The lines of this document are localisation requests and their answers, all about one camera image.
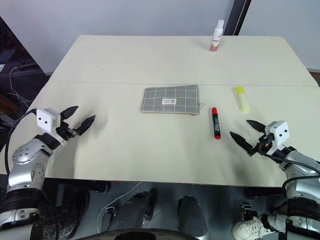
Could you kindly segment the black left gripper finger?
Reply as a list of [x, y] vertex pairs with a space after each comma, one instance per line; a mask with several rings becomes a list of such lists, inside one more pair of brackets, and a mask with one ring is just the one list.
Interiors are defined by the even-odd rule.
[[77, 109], [78, 109], [78, 106], [71, 106], [71, 107], [68, 107], [67, 109], [63, 110], [60, 113], [60, 122], [62, 123], [64, 120], [71, 117]]
[[93, 124], [93, 122], [95, 121], [96, 116], [92, 115], [88, 118], [86, 118], [78, 128], [75, 129], [76, 133], [78, 136], [81, 136], [82, 134], [84, 134]]

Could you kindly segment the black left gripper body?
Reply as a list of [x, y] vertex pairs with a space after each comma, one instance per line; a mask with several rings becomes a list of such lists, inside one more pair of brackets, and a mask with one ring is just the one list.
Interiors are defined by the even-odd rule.
[[69, 128], [69, 124], [64, 121], [61, 121], [60, 126], [57, 127], [55, 130], [57, 134], [64, 140], [74, 138], [78, 134], [74, 129]]

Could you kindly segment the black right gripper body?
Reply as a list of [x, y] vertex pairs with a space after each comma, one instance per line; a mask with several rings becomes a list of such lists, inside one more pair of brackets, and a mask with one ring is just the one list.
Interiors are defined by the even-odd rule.
[[254, 150], [261, 155], [265, 155], [272, 147], [273, 142], [273, 134], [270, 133], [268, 135], [264, 134], [258, 139], [258, 143], [256, 144]]

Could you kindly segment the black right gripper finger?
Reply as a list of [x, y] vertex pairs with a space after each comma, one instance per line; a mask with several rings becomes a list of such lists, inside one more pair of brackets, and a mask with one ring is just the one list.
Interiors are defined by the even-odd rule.
[[266, 126], [258, 121], [248, 119], [246, 121], [252, 128], [260, 133], [265, 133]]
[[256, 149], [249, 144], [242, 136], [232, 131], [229, 132], [232, 139], [241, 147], [243, 148], [250, 156], [256, 153]]

